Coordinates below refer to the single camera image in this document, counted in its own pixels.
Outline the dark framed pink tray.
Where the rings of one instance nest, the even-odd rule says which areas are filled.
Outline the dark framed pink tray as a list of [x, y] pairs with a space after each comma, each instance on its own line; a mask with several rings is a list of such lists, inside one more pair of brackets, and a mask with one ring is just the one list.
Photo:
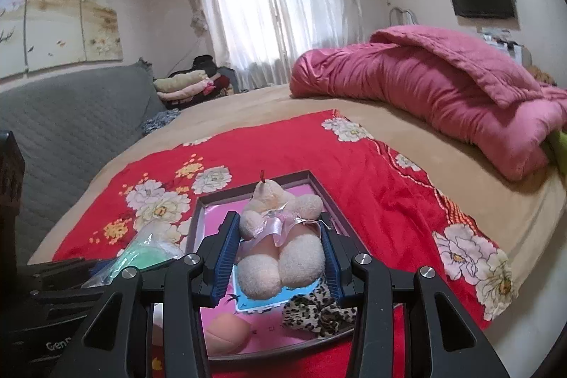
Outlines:
[[[342, 233], [351, 237], [357, 236], [359, 239], [330, 193], [312, 172], [300, 171], [277, 176], [275, 181], [296, 196], [306, 193], [318, 195], [324, 204], [323, 214], [331, 215], [335, 227]], [[245, 203], [252, 198], [255, 187], [255, 183], [249, 183], [198, 197], [193, 202], [185, 250], [197, 251], [204, 238], [218, 231], [228, 212], [240, 213]], [[353, 327], [329, 338], [317, 338], [312, 333], [292, 330], [282, 325], [282, 309], [285, 302], [296, 294], [309, 294], [315, 288], [316, 285], [311, 284], [302, 289], [284, 289], [269, 300], [252, 301], [241, 291], [236, 280], [236, 268], [233, 268], [225, 297], [215, 308], [201, 310], [202, 324], [207, 328], [215, 317], [223, 313], [234, 314], [251, 324], [251, 337], [242, 350], [228, 355], [211, 356], [209, 360], [222, 366], [250, 363], [289, 354], [312, 352], [319, 346], [336, 343], [351, 336], [354, 332]]]

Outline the beige bed sheet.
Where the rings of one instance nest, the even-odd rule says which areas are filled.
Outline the beige bed sheet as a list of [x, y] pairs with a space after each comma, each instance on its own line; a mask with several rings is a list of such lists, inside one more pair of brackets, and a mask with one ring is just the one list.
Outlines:
[[294, 99], [285, 85], [236, 94], [191, 107], [170, 125], [142, 138], [110, 160], [85, 194], [49, 231], [30, 258], [52, 259], [85, 210], [129, 163], [149, 153], [224, 131], [336, 109], [376, 139], [424, 169], [442, 193], [472, 216], [479, 229], [507, 254], [516, 287], [544, 255], [566, 205], [566, 188], [557, 169], [548, 167], [519, 182], [508, 182], [476, 148], [452, 140], [387, 103], [332, 98]]

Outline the leopard print scarf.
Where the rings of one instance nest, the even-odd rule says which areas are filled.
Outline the leopard print scarf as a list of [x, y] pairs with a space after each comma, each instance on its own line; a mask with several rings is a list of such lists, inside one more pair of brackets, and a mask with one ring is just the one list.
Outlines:
[[296, 294], [282, 309], [282, 325], [292, 330], [329, 338], [355, 325], [357, 309], [340, 308], [327, 283], [320, 280], [309, 294]]

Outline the teddy bear pink dress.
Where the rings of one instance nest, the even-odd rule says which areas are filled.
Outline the teddy bear pink dress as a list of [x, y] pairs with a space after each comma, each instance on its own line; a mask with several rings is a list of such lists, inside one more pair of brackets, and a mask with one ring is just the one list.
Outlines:
[[318, 195], [293, 195], [273, 179], [257, 183], [240, 213], [236, 279], [243, 294], [266, 300], [314, 283], [325, 268]]

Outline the floral wall painting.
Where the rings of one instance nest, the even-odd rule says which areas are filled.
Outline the floral wall painting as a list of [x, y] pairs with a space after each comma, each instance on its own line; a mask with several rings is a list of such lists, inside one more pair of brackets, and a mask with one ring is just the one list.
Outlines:
[[1, 77], [123, 58], [112, 0], [1, 0]]

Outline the pink folded quilt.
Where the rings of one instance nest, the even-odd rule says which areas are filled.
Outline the pink folded quilt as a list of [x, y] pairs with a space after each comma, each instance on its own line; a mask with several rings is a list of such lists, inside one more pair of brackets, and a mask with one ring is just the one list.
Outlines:
[[289, 87], [296, 98], [389, 103], [477, 146], [510, 181], [547, 166], [542, 143], [566, 133], [565, 90], [485, 41], [442, 28], [389, 27], [364, 43], [307, 51]]

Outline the red floral blanket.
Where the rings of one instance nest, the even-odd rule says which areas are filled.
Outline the red floral blanket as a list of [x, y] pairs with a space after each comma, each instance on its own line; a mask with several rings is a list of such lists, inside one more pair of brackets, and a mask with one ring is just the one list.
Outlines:
[[480, 327], [511, 303], [509, 260], [499, 246], [423, 169], [334, 110], [231, 130], [135, 161], [54, 256], [115, 257], [151, 219], [186, 244], [198, 199], [269, 175], [296, 193], [323, 190], [390, 268], [434, 268]]

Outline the blue patterned cloth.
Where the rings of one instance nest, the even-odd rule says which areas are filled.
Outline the blue patterned cloth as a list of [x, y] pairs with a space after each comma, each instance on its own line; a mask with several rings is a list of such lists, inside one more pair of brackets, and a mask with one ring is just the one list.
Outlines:
[[148, 120], [144, 121], [141, 124], [140, 129], [142, 135], [147, 136], [148, 134], [154, 132], [155, 130], [164, 128], [165, 126], [173, 122], [179, 115], [180, 115], [180, 110], [176, 108], [167, 109], [159, 112], [158, 114], [149, 118]]

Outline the grey quilted sofa cover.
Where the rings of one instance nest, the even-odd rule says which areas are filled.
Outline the grey quilted sofa cover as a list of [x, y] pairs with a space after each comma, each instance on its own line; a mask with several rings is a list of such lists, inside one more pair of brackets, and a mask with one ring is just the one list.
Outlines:
[[25, 264], [115, 156], [164, 109], [149, 62], [73, 72], [5, 90], [1, 127], [25, 160], [15, 254]]

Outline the white sheer curtain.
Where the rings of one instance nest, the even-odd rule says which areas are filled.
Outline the white sheer curtain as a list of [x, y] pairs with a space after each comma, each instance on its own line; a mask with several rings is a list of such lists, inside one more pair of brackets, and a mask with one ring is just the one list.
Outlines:
[[362, 40], [359, 0], [201, 0], [217, 63], [253, 90], [286, 84], [306, 51]]

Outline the peach makeup sponge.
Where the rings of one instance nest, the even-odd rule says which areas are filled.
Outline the peach makeup sponge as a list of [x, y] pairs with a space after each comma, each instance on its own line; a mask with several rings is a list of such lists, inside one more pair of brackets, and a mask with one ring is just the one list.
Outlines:
[[251, 337], [251, 330], [251, 324], [234, 314], [215, 317], [205, 329], [208, 355], [228, 355], [242, 350]]

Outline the green pillow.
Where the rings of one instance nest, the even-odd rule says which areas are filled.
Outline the green pillow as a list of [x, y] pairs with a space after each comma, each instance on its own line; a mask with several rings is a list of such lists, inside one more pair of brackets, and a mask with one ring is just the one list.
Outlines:
[[562, 176], [567, 176], [567, 134], [561, 130], [552, 131], [541, 148]]

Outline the green sponge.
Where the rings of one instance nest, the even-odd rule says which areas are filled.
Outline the green sponge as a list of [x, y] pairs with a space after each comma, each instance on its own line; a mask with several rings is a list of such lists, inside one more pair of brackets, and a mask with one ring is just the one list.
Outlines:
[[126, 248], [119, 251], [112, 262], [96, 271], [82, 287], [109, 285], [127, 267], [144, 270], [169, 259], [181, 257], [183, 252], [178, 245], [181, 236], [176, 225], [162, 221], [149, 222], [136, 233]]

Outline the stack of folded clothes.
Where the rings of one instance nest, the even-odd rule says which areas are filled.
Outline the stack of folded clothes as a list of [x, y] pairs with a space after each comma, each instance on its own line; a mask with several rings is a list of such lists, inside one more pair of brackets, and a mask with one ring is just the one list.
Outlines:
[[168, 109], [185, 109], [240, 92], [235, 71], [218, 66], [211, 55], [198, 56], [191, 68], [154, 80], [154, 87]]

